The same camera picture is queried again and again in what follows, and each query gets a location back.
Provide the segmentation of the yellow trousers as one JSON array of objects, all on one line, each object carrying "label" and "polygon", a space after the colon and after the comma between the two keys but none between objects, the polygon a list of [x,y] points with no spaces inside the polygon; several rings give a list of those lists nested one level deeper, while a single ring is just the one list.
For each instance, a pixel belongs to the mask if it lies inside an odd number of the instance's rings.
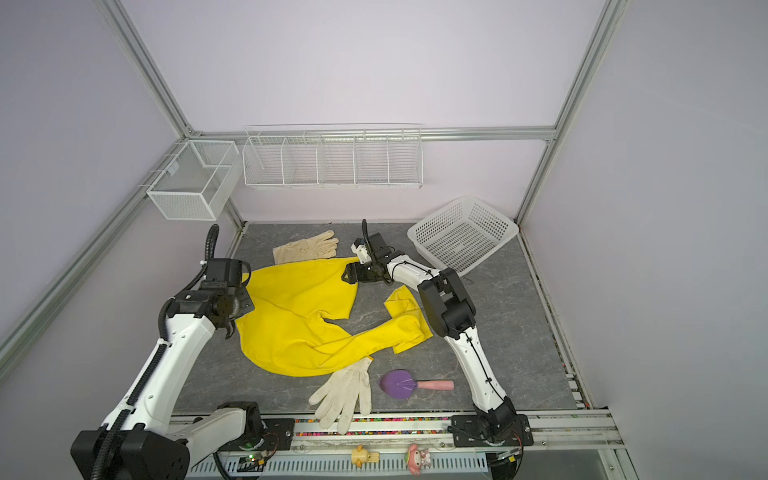
[{"label": "yellow trousers", "polygon": [[414,295],[397,288],[384,306],[391,318],[352,335],[348,320],[358,287],[342,280],[352,258],[274,265],[252,273],[254,310],[236,321],[243,354],[258,367],[288,377],[332,374],[381,350],[399,354],[433,336]]}]

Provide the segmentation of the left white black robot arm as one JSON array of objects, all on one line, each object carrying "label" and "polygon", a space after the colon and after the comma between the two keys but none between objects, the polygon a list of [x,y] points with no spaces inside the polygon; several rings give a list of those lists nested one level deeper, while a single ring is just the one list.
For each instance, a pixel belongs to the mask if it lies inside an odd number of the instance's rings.
[{"label": "left white black robot arm", "polygon": [[248,263],[218,258],[219,227],[207,233],[201,269],[162,305],[159,338],[126,395],[70,449],[85,479],[183,479],[191,467],[233,441],[259,445],[265,427],[253,402],[230,402],[176,432],[175,405],[192,366],[218,329],[228,336],[253,309]]}]

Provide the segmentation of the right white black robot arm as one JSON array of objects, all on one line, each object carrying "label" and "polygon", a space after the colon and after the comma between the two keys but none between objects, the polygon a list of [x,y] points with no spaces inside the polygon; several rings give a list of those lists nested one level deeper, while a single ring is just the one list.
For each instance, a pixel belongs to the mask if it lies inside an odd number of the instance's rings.
[{"label": "right white black robot arm", "polygon": [[492,445],[512,439],[522,444],[523,421],[483,351],[476,307],[458,273],[411,259],[388,245],[381,234],[371,234],[366,220],[362,221],[361,229],[361,237],[352,245],[357,260],[345,268],[342,279],[350,284],[400,283],[417,291],[428,325],[454,352],[470,387],[479,422],[479,432],[474,437]]}]

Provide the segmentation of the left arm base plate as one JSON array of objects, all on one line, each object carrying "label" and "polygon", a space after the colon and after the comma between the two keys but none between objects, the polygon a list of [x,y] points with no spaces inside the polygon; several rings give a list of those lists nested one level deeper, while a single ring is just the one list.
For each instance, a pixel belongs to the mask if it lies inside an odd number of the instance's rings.
[{"label": "left arm base plate", "polygon": [[258,434],[237,443],[242,451],[280,452],[291,449],[296,421],[293,418],[268,418]]}]

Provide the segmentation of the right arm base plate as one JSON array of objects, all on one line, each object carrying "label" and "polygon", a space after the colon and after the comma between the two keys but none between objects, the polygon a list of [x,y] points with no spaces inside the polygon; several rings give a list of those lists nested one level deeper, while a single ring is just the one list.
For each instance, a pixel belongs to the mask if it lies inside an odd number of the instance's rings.
[{"label": "right arm base plate", "polygon": [[447,431],[456,447],[530,447],[534,444],[532,427],[526,415],[493,423],[481,415],[454,415]]}]

